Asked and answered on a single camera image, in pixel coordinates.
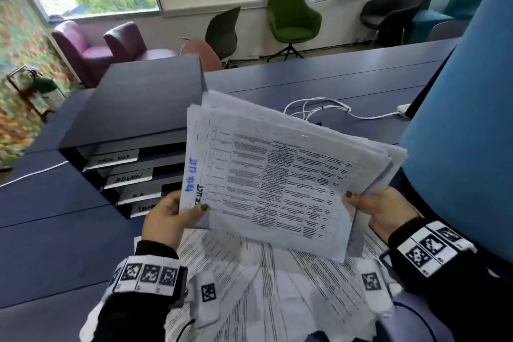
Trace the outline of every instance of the hand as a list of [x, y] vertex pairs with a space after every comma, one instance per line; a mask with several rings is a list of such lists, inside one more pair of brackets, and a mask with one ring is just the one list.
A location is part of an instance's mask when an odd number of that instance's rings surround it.
[[181, 191], [171, 192], [146, 215], [141, 239], [178, 249], [184, 229], [196, 224], [209, 210], [208, 204], [202, 204], [179, 214], [181, 194]]
[[386, 243], [395, 230], [419, 215], [419, 211], [392, 187], [378, 195], [346, 192], [343, 201], [369, 214], [369, 227]]

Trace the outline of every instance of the purple chair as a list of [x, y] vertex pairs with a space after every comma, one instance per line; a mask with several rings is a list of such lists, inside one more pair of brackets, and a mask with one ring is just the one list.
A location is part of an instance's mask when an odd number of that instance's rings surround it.
[[124, 23], [107, 31], [103, 34], [103, 38], [114, 55], [116, 63], [176, 56], [176, 53], [169, 49], [148, 50], [139, 28], [133, 22]]
[[96, 87], [114, 62], [109, 47], [91, 46], [73, 21], [65, 21], [56, 26], [52, 36], [84, 86]]

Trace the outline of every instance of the gray chair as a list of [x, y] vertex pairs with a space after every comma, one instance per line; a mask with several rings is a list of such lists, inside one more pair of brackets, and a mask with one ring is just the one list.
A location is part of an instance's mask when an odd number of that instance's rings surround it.
[[237, 49], [235, 24], [239, 18], [240, 7], [224, 11], [212, 18], [207, 27], [205, 42], [210, 45], [220, 60], [230, 57]]
[[437, 24], [429, 33], [428, 41], [439, 41], [441, 39], [458, 38], [465, 33], [470, 21], [447, 21]]
[[404, 43], [404, 31], [419, 12], [424, 0], [370, 0], [363, 6], [360, 22], [366, 28], [376, 30], [374, 41], [381, 30], [401, 30], [401, 44]]

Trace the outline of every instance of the floral wallpaper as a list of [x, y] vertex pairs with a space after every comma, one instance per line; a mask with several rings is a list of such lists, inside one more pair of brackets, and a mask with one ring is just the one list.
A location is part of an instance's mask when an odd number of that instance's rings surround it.
[[[42, 128], [40, 116], [5, 78], [23, 63], [53, 78], [64, 94], [78, 88], [27, 2], [0, 0], [0, 168], [22, 156]], [[21, 78], [17, 86], [26, 84]], [[38, 111], [46, 109], [39, 98], [31, 102]]]

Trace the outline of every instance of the blue wooden table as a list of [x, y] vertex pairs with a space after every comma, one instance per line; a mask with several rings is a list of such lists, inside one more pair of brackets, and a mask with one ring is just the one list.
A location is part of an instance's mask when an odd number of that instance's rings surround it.
[[[206, 73], [210, 89], [276, 110], [315, 96], [342, 99], [359, 116], [411, 103], [456, 44], [445, 40]], [[61, 138], [90, 98], [75, 92], [45, 126], [10, 179], [64, 161]], [[408, 121], [359, 120], [326, 110], [311, 120], [343, 133], [397, 143]], [[0, 339], [69, 342], [133, 251], [144, 217], [125, 220], [71, 165], [0, 189]]]

